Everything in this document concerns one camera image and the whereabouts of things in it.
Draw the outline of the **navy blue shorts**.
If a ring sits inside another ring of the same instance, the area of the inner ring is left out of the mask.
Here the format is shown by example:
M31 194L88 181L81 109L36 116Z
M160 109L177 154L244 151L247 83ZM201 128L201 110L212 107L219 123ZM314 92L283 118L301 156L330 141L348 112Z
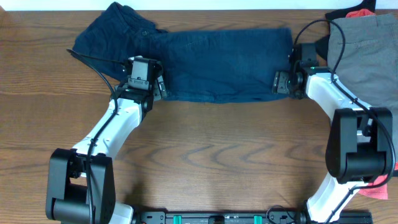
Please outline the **navy blue shorts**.
M161 61L167 100L247 103L283 99L272 93L288 70L289 28L161 32L141 40L140 54Z

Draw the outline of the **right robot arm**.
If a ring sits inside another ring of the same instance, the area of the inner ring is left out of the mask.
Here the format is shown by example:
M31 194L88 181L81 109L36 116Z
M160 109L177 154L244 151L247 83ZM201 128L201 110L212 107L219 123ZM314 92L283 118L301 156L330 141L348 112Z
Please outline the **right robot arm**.
M395 167L392 113L360 100L329 68L318 63L314 44L295 44L288 71L274 78L273 93L316 102L331 121L326 146L327 173L295 223L372 223L369 212L346 212L357 192L390 179Z

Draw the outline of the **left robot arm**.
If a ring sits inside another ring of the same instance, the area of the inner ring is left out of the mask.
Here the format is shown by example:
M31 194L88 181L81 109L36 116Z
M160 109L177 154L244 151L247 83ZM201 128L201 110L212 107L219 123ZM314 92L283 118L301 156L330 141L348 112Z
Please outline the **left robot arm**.
M160 61L126 60L127 75L111 87L108 109L71 149L49 160L45 213L60 223L132 223L134 210L116 200L113 161L153 103L166 96Z

